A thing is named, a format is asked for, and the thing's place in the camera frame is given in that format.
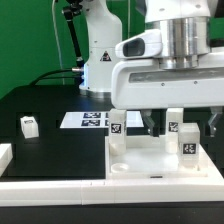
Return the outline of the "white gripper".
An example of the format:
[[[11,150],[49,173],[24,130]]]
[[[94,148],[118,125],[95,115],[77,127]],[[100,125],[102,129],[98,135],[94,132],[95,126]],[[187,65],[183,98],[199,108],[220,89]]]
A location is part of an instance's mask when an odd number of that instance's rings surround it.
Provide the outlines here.
[[[126,110],[211,107],[208,126],[214,137],[224,106],[224,54],[204,55],[198,67],[184,70],[161,70],[156,59],[121,61],[112,72],[111,101]],[[141,115],[148,134],[158,137],[152,111]]]

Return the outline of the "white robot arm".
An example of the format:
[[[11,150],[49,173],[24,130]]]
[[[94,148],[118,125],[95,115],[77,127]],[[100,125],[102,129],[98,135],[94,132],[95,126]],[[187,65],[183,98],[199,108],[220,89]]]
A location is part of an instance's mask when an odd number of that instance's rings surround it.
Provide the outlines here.
[[[136,0],[145,31],[116,45],[111,102],[117,109],[209,107],[213,134],[224,108],[224,50],[209,40],[219,0]]]

